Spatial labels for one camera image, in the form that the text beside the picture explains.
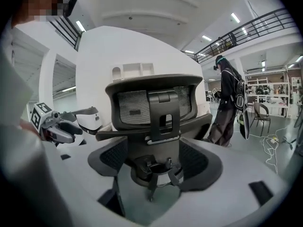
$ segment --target concrete floor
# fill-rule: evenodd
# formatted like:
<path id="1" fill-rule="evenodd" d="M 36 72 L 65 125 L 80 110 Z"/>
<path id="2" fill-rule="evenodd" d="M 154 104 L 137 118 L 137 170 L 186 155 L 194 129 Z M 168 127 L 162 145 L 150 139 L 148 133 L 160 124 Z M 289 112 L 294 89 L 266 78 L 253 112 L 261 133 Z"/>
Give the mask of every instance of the concrete floor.
<path id="1" fill-rule="evenodd" d="M 211 114 L 213 115 L 213 122 L 217 114 L 216 108 L 211 108 Z M 254 118 L 254 113 L 250 117 L 250 124 Z M 264 130 L 262 136 L 267 136 L 269 134 L 275 134 L 276 130 L 282 129 L 287 127 L 285 130 L 281 130 L 277 132 L 277 137 L 279 140 L 278 148 L 276 149 L 276 159 L 277 159 L 277 170 L 278 175 L 281 176 L 284 180 L 292 184 L 295 180 L 297 174 L 299 173 L 301 167 L 303 166 L 303 157 L 294 154 L 295 143 L 292 144 L 293 149 L 290 148 L 289 144 L 282 143 L 282 138 L 285 136 L 288 142 L 291 142 L 293 139 L 296 138 L 298 129 L 294 128 L 294 119 L 283 118 L 283 117 L 276 117 L 270 116 L 271 118 L 271 125 L 268 130 L 269 122 L 264 123 Z M 263 148 L 263 139 L 259 137 L 254 137 L 252 135 L 260 136 L 262 130 L 262 123 L 259 122 L 257 126 L 257 121 L 254 121 L 251 129 L 250 129 L 250 137 L 248 140 L 245 140 L 240 133 L 240 125 L 237 123 L 237 120 L 234 122 L 234 134 L 230 141 L 231 148 L 250 154 L 251 156 L 258 159 L 263 164 L 267 165 L 271 170 L 276 172 L 275 166 L 266 164 L 265 161 L 270 158 L 270 155 L 264 152 Z M 269 148 L 269 145 L 265 142 L 264 146 Z M 271 160 L 268 161 L 269 163 L 275 164 L 276 160 L 273 157 Z"/>

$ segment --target brown chair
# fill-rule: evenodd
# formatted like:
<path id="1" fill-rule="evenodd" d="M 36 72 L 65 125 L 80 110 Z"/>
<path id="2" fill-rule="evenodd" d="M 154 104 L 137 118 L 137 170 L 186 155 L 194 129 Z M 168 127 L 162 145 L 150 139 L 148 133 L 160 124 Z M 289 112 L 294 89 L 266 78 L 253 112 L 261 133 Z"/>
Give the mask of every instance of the brown chair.
<path id="1" fill-rule="evenodd" d="M 253 96 L 249 96 L 247 98 L 247 108 L 251 108 L 251 116 L 252 112 L 254 111 L 254 103 L 255 103 L 255 98 Z"/>
<path id="2" fill-rule="evenodd" d="M 270 117 L 269 117 L 268 108 L 264 104 L 261 104 L 261 103 L 254 103 L 253 107 L 254 107 L 254 110 L 255 110 L 255 117 L 254 117 L 254 119 L 253 119 L 250 127 L 252 126 L 252 124 L 254 123 L 254 121 L 256 119 L 258 120 L 257 126 L 258 126 L 259 120 L 261 120 L 261 122 L 263 123 L 263 126 L 262 126 L 262 131 L 261 131 L 261 135 L 260 136 L 262 136 L 263 128 L 264 128 L 264 121 L 269 121 L 269 126 L 268 126 L 268 131 L 267 131 L 267 133 L 269 133 Z M 260 114 L 260 107 L 265 109 L 266 115 Z"/>

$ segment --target white cable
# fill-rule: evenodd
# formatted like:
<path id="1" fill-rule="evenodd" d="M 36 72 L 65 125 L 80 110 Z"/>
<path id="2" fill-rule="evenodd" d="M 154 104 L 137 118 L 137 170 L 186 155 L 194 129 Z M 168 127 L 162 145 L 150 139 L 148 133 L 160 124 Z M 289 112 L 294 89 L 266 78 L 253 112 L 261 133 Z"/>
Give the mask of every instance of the white cable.
<path id="1" fill-rule="evenodd" d="M 275 134 L 269 134 L 269 135 L 267 135 L 267 136 L 257 136 L 257 135 L 250 134 L 251 136 L 254 136 L 254 137 L 264 138 L 263 141 L 262 141 L 262 142 L 263 142 L 263 149 L 264 149 L 264 152 L 265 152 L 266 154 L 270 155 L 270 158 L 268 158 L 268 159 L 265 161 L 265 163 L 274 166 L 277 174 L 278 174 L 278 167 L 277 167 L 278 160 L 277 160 L 277 158 L 276 158 L 276 149 L 277 149 L 278 146 L 279 146 L 279 138 L 278 138 L 278 136 L 276 135 L 276 133 L 277 133 L 278 131 L 287 129 L 288 126 L 285 127 L 285 128 L 276 130 Z M 266 139 L 266 143 L 269 145 L 270 148 L 265 148 L 265 146 L 264 146 L 264 140 L 265 140 L 265 139 Z M 274 141 L 276 142 L 276 147 L 273 147 L 273 146 L 268 142 L 268 140 L 274 140 Z M 275 160 L 276 160 L 276 163 L 275 163 L 275 164 L 272 164 L 272 163 L 269 163 L 269 162 L 268 162 L 268 161 L 270 161 L 270 160 L 272 159 L 273 156 L 275 156 Z"/>

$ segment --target brown pants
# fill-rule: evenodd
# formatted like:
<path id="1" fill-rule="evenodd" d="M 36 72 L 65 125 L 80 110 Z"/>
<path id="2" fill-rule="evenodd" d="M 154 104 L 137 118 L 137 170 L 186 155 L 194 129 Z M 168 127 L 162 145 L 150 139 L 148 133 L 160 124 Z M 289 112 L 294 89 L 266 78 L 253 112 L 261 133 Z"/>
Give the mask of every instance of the brown pants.
<path id="1" fill-rule="evenodd" d="M 233 134 L 233 122 L 236 109 L 218 110 L 216 119 L 210 129 L 208 140 L 216 145 L 228 146 Z"/>

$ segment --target black jacket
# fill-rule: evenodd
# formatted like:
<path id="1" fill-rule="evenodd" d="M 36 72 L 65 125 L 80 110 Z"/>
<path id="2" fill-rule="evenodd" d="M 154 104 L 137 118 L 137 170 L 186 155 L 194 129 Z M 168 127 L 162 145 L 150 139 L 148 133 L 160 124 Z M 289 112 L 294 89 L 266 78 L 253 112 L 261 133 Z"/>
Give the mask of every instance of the black jacket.
<path id="1" fill-rule="evenodd" d="M 232 98 L 235 98 L 235 88 L 239 79 L 231 69 L 225 68 L 221 72 L 221 100 L 219 104 L 220 110 L 236 109 Z"/>

